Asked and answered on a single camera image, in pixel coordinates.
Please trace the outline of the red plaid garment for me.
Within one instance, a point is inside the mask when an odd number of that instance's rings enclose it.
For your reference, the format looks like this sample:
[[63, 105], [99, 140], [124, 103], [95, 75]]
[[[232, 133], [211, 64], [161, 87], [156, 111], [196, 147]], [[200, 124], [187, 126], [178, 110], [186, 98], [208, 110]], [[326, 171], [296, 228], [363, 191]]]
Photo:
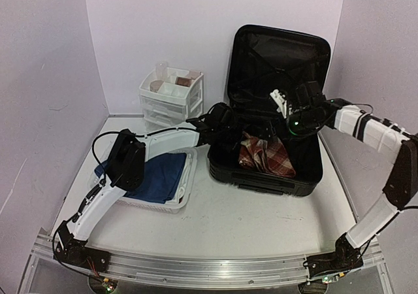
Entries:
[[294, 169], [287, 150], [278, 137], [265, 140], [243, 132], [238, 163], [241, 167], [266, 174], [294, 178]]

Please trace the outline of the black ribbed hard-shell suitcase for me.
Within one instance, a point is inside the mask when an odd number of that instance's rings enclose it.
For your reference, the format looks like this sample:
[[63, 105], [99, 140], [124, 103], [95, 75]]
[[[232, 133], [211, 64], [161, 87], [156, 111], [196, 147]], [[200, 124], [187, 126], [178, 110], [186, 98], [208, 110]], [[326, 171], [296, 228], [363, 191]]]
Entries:
[[[293, 94], [307, 82], [325, 84], [331, 48], [327, 40], [285, 29], [247, 24], [238, 29], [225, 89], [235, 127], [209, 148], [210, 176], [221, 183], [276, 195], [305, 197], [323, 177], [319, 138], [294, 136], [270, 93]], [[278, 137], [295, 169], [284, 177], [245, 169], [238, 162], [243, 133]]]

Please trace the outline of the small pink square box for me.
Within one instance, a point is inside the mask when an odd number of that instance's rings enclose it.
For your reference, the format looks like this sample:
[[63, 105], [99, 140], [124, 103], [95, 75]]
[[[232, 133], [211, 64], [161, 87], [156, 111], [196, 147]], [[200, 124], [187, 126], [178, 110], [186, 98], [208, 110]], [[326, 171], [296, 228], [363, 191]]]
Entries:
[[196, 80], [200, 75], [201, 75], [200, 71], [190, 70], [185, 77], [188, 78], [188, 79], [191, 79], [191, 80]]

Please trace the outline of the square bronze compact case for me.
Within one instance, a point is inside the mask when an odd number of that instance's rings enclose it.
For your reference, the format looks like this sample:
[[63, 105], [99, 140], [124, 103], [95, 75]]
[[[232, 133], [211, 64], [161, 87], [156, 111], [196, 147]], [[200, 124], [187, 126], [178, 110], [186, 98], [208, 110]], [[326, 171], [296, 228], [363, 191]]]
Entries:
[[190, 87], [193, 80], [186, 77], [177, 76], [175, 84], [183, 87]]

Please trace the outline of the white plastic drawer organizer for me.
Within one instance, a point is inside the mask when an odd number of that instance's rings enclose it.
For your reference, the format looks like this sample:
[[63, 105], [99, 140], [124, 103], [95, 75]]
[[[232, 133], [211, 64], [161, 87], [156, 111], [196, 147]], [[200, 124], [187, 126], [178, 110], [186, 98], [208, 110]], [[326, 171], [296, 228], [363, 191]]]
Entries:
[[204, 75], [193, 80], [190, 87], [175, 84], [176, 77], [185, 77], [190, 70], [167, 68], [167, 79], [157, 93], [150, 91], [150, 82], [157, 80], [154, 70], [139, 86], [140, 106], [149, 129], [174, 127], [189, 118], [196, 118], [204, 109]]

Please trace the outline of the white perforated plastic basket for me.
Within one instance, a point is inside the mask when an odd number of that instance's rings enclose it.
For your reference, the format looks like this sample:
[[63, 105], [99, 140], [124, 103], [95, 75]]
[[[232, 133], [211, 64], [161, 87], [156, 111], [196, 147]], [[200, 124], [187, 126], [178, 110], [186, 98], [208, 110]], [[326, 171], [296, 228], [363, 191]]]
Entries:
[[196, 149], [183, 148], [147, 161], [140, 187], [116, 203], [168, 214], [179, 213], [193, 188], [197, 158]]

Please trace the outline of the navy blue garment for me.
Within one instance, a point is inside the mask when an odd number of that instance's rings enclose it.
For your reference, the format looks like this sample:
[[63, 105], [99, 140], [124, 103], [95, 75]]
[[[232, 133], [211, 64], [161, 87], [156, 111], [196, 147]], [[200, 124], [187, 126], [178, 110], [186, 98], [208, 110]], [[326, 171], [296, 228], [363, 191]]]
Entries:
[[158, 204], [177, 204], [174, 196], [185, 164], [186, 153], [165, 153], [145, 163], [144, 179], [124, 197]]

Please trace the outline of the octagonal beige powder jar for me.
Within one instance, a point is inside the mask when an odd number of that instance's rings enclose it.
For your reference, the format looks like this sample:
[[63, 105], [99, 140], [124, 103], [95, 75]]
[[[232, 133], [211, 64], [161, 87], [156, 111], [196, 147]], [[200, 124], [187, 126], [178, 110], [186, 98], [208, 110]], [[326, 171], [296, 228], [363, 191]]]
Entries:
[[162, 80], [154, 80], [152, 82], [150, 82], [150, 91], [157, 93], [160, 89], [160, 87], [163, 85], [163, 81]]

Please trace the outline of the translucent pink cylindrical container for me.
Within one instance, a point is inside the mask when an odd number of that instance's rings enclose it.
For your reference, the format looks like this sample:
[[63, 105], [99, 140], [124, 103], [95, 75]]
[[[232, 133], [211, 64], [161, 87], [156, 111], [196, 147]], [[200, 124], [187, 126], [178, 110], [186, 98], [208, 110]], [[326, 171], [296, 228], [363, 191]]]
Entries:
[[165, 81], [167, 79], [168, 63], [166, 61], [160, 61], [155, 65], [155, 75], [158, 80]]

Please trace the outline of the white garment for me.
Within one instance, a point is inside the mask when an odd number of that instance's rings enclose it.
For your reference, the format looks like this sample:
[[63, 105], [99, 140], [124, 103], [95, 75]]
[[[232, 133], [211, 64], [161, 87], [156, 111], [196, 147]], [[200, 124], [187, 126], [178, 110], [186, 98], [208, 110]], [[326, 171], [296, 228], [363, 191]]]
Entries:
[[182, 175], [180, 177], [180, 181], [179, 181], [179, 184], [178, 184], [178, 188], [176, 190], [176, 194], [174, 196], [174, 199], [175, 199], [176, 203], [180, 203], [180, 201], [182, 200], [182, 197], [185, 194], [187, 180], [189, 178], [189, 173], [190, 173], [190, 170], [191, 170], [192, 162], [193, 162], [192, 155], [191, 154], [186, 154], [184, 168], [183, 168], [183, 171], [182, 171]]

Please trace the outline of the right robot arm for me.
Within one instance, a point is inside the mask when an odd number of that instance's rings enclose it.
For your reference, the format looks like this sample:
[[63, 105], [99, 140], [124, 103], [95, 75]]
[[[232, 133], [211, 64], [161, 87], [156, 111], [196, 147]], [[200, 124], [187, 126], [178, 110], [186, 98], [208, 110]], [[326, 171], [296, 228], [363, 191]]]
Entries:
[[[274, 89], [270, 98], [293, 138], [304, 139], [329, 127], [369, 147], [366, 154], [357, 156], [360, 167], [352, 176], [370, 188], [381, 185], [381, 193], [356, 224], [336, 240], [334, 251], [310, 255], [304, 262], [309, 280], [328, 281], [361, 268], [372, 241], [399, 214], [413, 209], [410, 201], [417, 194], [417, 135], [387, 118], [378, 118], [369, 104], [326, 98], [317, 82], [304, 83], [290, 92]], [[381, 159], [386, 168], [382, 174], [367, 157], [372, 151], [376, 151], [373, 159]]]

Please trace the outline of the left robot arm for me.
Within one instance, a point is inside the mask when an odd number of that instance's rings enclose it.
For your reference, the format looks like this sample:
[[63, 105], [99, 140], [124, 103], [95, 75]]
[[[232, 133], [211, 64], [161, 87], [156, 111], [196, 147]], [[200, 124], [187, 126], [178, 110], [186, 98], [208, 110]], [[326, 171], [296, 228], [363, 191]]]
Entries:
[[104, 272], [109, 252], [86, 247], [88, 238], [110, 207], [144, 180], [145, 163], [182, 148], [213, 144], [236, 126], [236, 115], [225, 103], [180, 125], [138, 135], [129, 129], [116, 136], [107, 159], [100, 162], [102, 176], [88, 191], [77, 211], [60, 223], [52, 238], [54, 259], [70, 270], [75, 267]]

